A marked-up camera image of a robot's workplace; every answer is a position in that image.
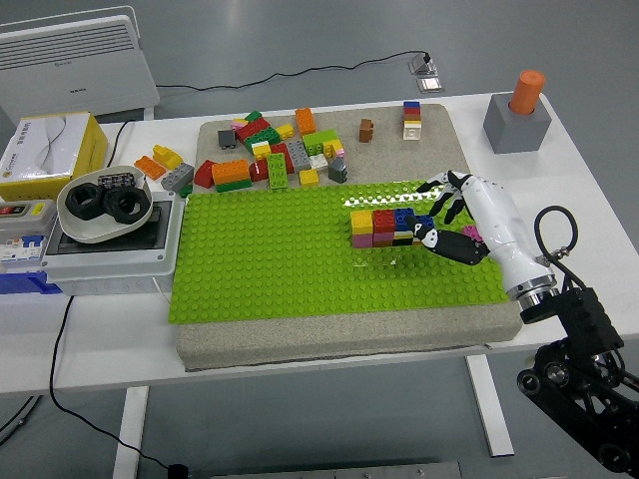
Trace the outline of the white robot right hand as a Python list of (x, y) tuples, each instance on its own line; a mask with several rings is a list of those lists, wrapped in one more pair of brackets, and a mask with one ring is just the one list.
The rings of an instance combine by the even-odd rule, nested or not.
[(435, 216), (447, 200), (452, 200), (444, 222), (449, 224), (462, 210), (474, 219), (482, 243), (456, 232), (437, 230), (414, 216), (405, 218), (415, 239), (443, 257), (476, 265), (485, 257), (495, 260), (501, 269), (503, 288), (511, 300), (523, 307), (555, 295), (553, 271), (535, 258), (530, 235), (510, 194), (502, 186), (454, 171), (440, 173), (417, 190), (425, 193), (435, 186), (444, 189), (430, 214)]

